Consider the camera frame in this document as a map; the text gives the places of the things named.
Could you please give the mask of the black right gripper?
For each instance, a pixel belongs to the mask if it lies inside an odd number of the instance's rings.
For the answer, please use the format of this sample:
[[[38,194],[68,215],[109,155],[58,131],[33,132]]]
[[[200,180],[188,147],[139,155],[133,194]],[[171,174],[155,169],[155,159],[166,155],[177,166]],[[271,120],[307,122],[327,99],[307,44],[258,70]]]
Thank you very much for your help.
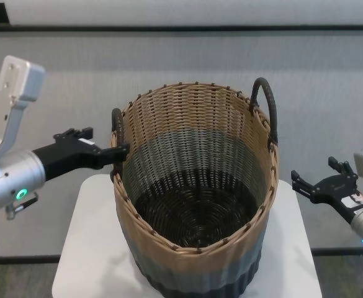
[[[363,209],[363,203],[358,203],[355,207],[348,207],[342,203],[342,199],[351,197],[353,194],[360,194],[356,184],[358,176],[354,174],[348,161],[340,162],[330,156],[328,165],[339,175],[325,178],[314,186],[292,170],[290,173],[292,189],[314,204],[330,205],[347,223],[351,223],[356,215],[355,211]]]

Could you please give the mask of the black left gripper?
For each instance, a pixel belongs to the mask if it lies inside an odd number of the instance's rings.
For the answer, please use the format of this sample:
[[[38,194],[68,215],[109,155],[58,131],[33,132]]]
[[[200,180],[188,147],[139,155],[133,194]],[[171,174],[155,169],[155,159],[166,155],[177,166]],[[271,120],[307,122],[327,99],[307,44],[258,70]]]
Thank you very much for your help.
[[[46,182],[76,169],[102,169],[106,165],[122,163],[130,152],[129,144],[103,149],[81,141],[80,138],[93,138],[92,127],[70,128],[53,138],[55,143],[32,151],[43,165]]]

